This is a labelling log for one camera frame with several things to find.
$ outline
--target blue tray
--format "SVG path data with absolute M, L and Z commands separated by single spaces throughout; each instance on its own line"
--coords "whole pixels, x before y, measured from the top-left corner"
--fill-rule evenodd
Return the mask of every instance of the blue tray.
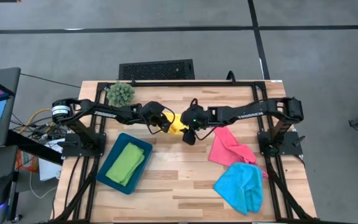
M 125 146 L 127 146 L 128 143 L 132 143 L 144 150 L 144 160 L 142 163 L 140 163 L 138 167 L 136 167 L 134 174 L 132 175 L 126 187 L 124 187 L 121 184 L 118 184 L 112 181 L 110 178 L 106 177 L 106 172 L 110 169 L 112 164 L 116 161 L 116 159 L 118 158 L 118 156 L 121 154 L 122 150 L 124 150 Z M 118 136 L 116 143 L 114 143 L 109 155 L 107 156 L 107 159 L 105 160 L 104 164 L 102 165 L 98 174 L 96 175 L 96 180 L 124 194 L 133 193 L 138 181 L 140 180 L 140 177 L 143 174 L 144 168 L 146 167 L 146 164 L 150 159 L 152 151 L 153 151 L 153 146 L 150 143 L 144 142 L 128 134 L 121 133 Z

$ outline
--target green cloth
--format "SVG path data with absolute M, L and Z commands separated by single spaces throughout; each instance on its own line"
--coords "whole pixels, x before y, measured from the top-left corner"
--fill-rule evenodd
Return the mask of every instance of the green cloth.
M 143 149 L 128 143 L 106 172 L 106 177 L 112 181 L 126 186 L 135 172 L 135 169 L 144 160 Z

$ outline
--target wooden tabletop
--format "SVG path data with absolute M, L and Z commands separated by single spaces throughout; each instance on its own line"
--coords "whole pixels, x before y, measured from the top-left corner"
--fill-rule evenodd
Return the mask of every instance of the wooden tabletop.
M 83 82 L 79 99 L 94 100 L 97 84 L 97 81 Z M 266 86 L 269 98 L 285 96 L 282 82 L 266 81 Z M 136 87 L 133 103 L 144 105 L 149 101 L 158 101 L 174 112 L 182 113 L 189 107 L 194 97 L 197 97 L 198 103 L 204 108 L 207 106 L 242 106 L 253 101 L 252 90 L 247 86 L 170 86 Z M 91 116 L 86 116 L 81 120 L 89 125 L 90 119 Z M 265 170 L 264 158 L 259 153 L 256 137 L 259 130 L 257 119 L 243 119 L 228 128 L 241 144 L 246 144 L 253 150 L 260 168 Z M 194 146 L 189 146 L 182 142 L 181 136 L 166 133 L 151 135 L 144 125 L 125 126 L 113 119 L 106 120 L 105 132 L 108 140 L 99 168 L 120 133 L 127 133 L 153 144 L 153 154 L 133 194 L 125 195 L 99 182 L 96 184 L 91 222 L 266 222 L 275 220 L 268 180 L 263 180 L 264 201 L 259 213 L 249 213 L 248 216 L 233 210 L 213 190 L 215 181 L 227 169 L 227 167 L 208 161 L 213 134 L 204 141 L 197 141 Z M 68 179 L 75 160 L 76 158 L 69 158 L 63 163 L 55 197 L 57 215 L 63 211 Z M 303 164 L 294 156 L 282 156 L 282 161 L 289 191 L 305 211 L 315 217 L 316 212 Z M 88 170 L 92 163 L 93 161 L 90 160 Z M 68 196 L 69 201 L 78 188 L 81 164 L 82 158 L 75 169 Z M 87 197 L 88 191 L 83 196 L 80 218 L 85 216 Z M 282 216 L 286 217 L 279 190 L 278 198 Z

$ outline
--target pink cloth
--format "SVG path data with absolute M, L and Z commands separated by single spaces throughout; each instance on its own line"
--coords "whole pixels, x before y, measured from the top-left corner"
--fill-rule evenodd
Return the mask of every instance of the pink cloth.
M 240 144 L 227 127 L 216 128 L 209 160 L 230 166 L 234 162 L 245 162 L 256 165 L 256 157 L 247 145 Z

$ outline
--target white paper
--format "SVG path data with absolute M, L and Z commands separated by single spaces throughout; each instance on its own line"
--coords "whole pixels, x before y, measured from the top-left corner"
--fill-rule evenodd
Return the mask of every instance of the white paper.
M 62 153 L 62 147 L 58 146 L 57 143 L 62 142 L 64 140 L 65 139 L 52 140 L 49 142 L 49 144 L 46 143 L 45 146 L 52 148 L 54 151 Z M 43 159 L 39 159 L 39 166 L 40 166 L 40 180 L 41 181 L 50 180 L 54 177 L 59 179 L 60 171 L 62 170 L 62 166 L 54 164 L 52 162 L 48 162 Z

